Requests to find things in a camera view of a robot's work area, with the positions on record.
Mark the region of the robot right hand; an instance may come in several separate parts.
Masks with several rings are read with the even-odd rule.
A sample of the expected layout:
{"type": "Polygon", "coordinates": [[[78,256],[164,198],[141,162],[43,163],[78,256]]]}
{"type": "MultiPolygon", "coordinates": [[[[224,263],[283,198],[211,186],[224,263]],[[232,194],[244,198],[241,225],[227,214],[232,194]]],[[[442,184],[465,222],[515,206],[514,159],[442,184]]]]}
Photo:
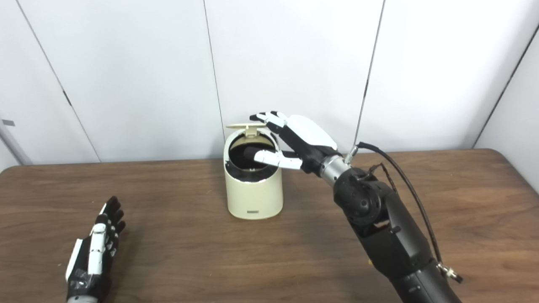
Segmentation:
{"type": "Polygon", "coordinates": [[[246,150],[245,155],[256,162],[302,170],[306,174],[320,177],[325,159],[339,154],[333,138],[307,117],[287,117],[281,112],[271,111],[256,113],[249,119],[262,122],[272,134],[279,136],[292,149],[290,153],[251,148],[246,150]]]}

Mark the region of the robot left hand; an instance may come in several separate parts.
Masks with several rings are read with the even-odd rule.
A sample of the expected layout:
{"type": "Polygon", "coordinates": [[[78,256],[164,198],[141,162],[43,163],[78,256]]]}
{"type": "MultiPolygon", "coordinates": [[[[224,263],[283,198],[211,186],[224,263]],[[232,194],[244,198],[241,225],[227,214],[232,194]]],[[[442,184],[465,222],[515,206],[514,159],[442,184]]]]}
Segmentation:
{"type": "Polygon", "coordinates": [[[120,201],[112,196],[104,203],[89,235],[76,239],[65,273],[66,302],[105,302],[112,287],[110,273],[119,237],[126,227],[123,217],[120,201]]]}

